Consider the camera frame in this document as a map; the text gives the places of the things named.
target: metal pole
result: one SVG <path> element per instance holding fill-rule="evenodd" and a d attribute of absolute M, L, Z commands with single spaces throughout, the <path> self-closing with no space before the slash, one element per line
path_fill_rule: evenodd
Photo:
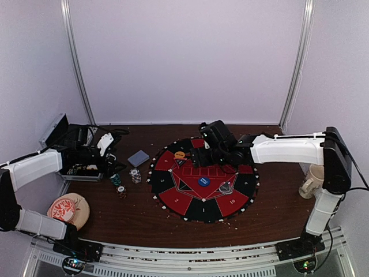
<path fill-rule="evenodd" d="M 96 124 L 95 118 L 93 117 L 92 109 L 90 102 L 88 100 L 85 83 L 83 81 L 81 65 L 78 60 L 76 42 L 74 40 L 73 27 L 71 23 L 70 10 L 69 10 L 69 0 L 61 0 L 62 5 L 62 14 L 65 25 L 65 30 L 67 32 L 69 48 L 71 53 L 71 58 L 73 61 L 74 74 L 76 75 L 78 89 L 80 90 L 82 103 L 84 105 L 85 111 L 87 113 L 87 117 L 89 119 L 90 124 Z"/>
<path fill-rule="evenodd" d="M 315 6 L 315 0 L 306 0 L 304 19 L 301 27 L 300 43 L 298 48 L 298 54 L 296 57 L 295 68 L 293 69 L 291 83 L 289 85 L 287 99 L 283 108 L 283 113 L 279 122 L 279 127 L 283 129 L 286 128 L 288 117 L 290 115 L 291 109 L 293 108 L 293 102 L 298 89 L 299 76 L 302 70 L 302 64 L 306 55 L 307 43 L 309 34 L 311 31 L 312 14 Z"/>

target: poker table mat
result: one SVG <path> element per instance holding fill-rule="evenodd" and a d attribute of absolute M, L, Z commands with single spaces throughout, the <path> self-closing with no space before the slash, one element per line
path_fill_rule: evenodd
<path fill-rule="evenodd" d="M 245 212 L 260 185 L 257 169 L 217 164 L 194 168 L 190 150 L 203 146 L 202 138 L 174 141 L 152 159 L 147 182 L 153 198 L 188 222 L 214 223 Z"/>

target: beige plate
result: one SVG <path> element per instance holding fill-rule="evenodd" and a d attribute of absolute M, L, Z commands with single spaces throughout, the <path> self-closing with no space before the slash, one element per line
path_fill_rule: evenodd
<path fill-rule="evenodd" d="M 84 224 L 86 224 L 89 216 L 90 216 L 90 207 L 87 203 L 87 201 L 76 193 L 68 193 L 66 195 L 63 195 L 59 197 L 57 200 L 62 198 L 68 198 L 73 200 L 74 205 L 76 206 L 76 213 L 73 216 L 73 219 L 69 222 L 77 227 L 77 230 L 82 228 Z"/>

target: black segment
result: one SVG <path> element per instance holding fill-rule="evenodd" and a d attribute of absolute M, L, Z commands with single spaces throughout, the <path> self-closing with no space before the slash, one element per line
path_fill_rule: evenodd
<path fill-rule="evenodd" d="M 186 185 L 182 180 L 179 181 L 179 189 L 180 190 L 192 190 L 189 186 Z"/>
<path fill-rule="evenodd" d="M 168 145 L 167 150 L 175 154 L 175 152 L 182 151 L 184 153 L 189 153 L 191 148 L 193 148 L 191 139 L 186 138 L 184 140 L 177 141 L 176 143 L 172 143 Z"/>
<path fill-rule="evenodd" d="M 215 199 L 202 202 L 193 198 L 184 216 L 190 220 L 203 221 L 205 223 L 215 222 L 223 218 Z"/>
<path fill-rule="evenodd" d="M 187 161 L 187 159 L 186 160 L 184 160 L 184 159 L 182 159 L 182 160 L 176 159 L 175 160 L 175 162 L 177 163 L 177 165 L 179 167 L 181 167 L 182 165 L 184 165 L 186 163 L 186 161 Z"/>
<path fill-rule="evenodd" d="M 234 188 L 238 192 L 246 195 L 248 198 L 252 198 L 257 180 L 253 174 L 239 174 L 237 176 Z"/>
<path fill-rule="evenodd" d="M 151 192 L 159 194 L 175 187 L 172 175 L 169 171 L 154 170 L 151 174 Z"/>

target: stack of poker chips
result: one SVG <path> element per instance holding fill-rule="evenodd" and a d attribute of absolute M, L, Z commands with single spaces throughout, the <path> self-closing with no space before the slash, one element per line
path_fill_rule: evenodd
<path fill-rule="evenodd" d="M 134 184 L 141 183 L 141 172 L 139 169 L 131 169 L 129 175 L 131 175 Z"/>
<path fill-rule="evenodd" d="M 119 198 L 122 199 L 122 198 L 126 198 L 127 197 L 127 189 L 125 186 L 118 186 L 116 188 L 116 192 L 117 194 L 119 195 Z"/>
<path fill-rule="evenodd" d="M 114 174 L 109 179 L 113 183 L 113 185 L 115 185 L 115 186 L 119 186 L 122 183 L 121 178 L 120 178 L 120 176 L 117 173 Z"/>

